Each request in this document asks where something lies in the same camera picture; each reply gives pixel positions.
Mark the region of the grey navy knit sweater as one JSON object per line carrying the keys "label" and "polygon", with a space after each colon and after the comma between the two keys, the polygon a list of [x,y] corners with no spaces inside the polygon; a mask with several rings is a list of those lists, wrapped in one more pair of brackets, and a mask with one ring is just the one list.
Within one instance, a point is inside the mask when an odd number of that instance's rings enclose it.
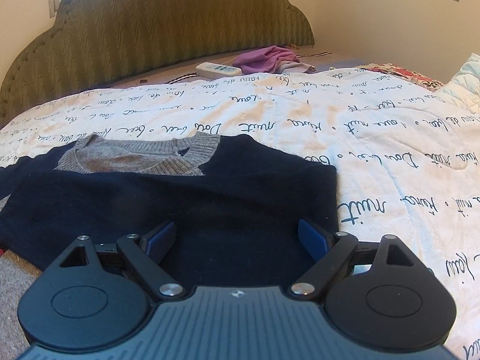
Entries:
{"label": "grey navy knit sweater", "polygon": [[338,230],[335,168],[248,135],[92,136],[21,165],[4,177],[1,243],[39,269],[77,236],[112,243],[172,223],[160,265],[184,287],[286,287],[313,265],[299,222]]}

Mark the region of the white script-print bedspread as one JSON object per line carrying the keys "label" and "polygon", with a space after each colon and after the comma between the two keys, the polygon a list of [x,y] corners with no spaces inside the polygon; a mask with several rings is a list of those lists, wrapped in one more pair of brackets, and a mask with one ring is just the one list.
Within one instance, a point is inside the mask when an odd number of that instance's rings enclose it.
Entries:
{"label": "white script-print bedspread", "polygon": [[1,165],[89,134],[167,141],[197,132],[256,141],[337,168],[343,231],[396,233],[453,295],[448,348],[479,357],[479,114],[360,68],[95,89],[25,111],[1,130]]}

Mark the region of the white power strip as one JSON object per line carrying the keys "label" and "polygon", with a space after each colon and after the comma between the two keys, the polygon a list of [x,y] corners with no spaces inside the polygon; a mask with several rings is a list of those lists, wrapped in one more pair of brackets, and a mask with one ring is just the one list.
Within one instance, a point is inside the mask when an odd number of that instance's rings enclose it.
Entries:
{"label": "white power strip", "polygon": [[212,62],[200,63],[195,68],[195,72],[199,77],[211,80],[216,80],[221,77],[239,77],[242,75],[242,70],[238,67]]}

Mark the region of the purple garment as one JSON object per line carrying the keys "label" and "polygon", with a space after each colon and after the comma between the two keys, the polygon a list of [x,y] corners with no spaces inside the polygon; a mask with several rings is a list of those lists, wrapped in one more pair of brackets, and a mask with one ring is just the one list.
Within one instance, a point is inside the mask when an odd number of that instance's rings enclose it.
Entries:
{"label": "purple garment", "polygon": [[269,46],[254,49],[237,56],[232,65],[240,68],[244,75],[254,73],[282,74],[284,72],[315,72],[316,68],[300,61],[291,49]]}

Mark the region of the red floral pillow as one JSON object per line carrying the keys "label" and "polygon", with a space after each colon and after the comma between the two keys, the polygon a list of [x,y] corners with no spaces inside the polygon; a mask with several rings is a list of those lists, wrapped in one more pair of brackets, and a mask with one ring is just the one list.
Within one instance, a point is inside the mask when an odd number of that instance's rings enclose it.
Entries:
{"label": "red floral pillow", "polygon": [[443,87],[443,83],[439,80],[435,80],[419,72],[414,72],[404,67],[397,66],[393,63],[382,63],[382,64],[368,63],[365,65],[360,65],[358,66],[358,68],[363,68],[371,72],[379,72],[379,73],[384,73],[384,74],[389,74],[395,77],[399,77],[403,80],[407,80],[418,86],[426,88],[431,92],[434,92]]}

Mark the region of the white quilted garment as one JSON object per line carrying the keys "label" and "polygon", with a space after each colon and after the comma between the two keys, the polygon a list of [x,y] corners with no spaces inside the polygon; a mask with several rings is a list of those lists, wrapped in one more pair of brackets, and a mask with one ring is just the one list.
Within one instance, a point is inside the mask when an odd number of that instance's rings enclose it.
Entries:
{"label": "white quilted garment", "polygon": [[435,94],[447,103],[479,114],[480,56],[472,53],[459,71]]}

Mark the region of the olive green upholstered headboard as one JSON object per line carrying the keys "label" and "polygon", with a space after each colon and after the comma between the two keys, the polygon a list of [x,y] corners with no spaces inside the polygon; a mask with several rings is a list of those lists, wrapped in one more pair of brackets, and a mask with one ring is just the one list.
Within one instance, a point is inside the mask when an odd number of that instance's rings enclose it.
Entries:
{"label": "olive green upholstered headboard", "polygon": [[271,45],[311,45],[289,0],[62,0],[51,28],[1,84],[1,123],[24,111],[175,63]]}

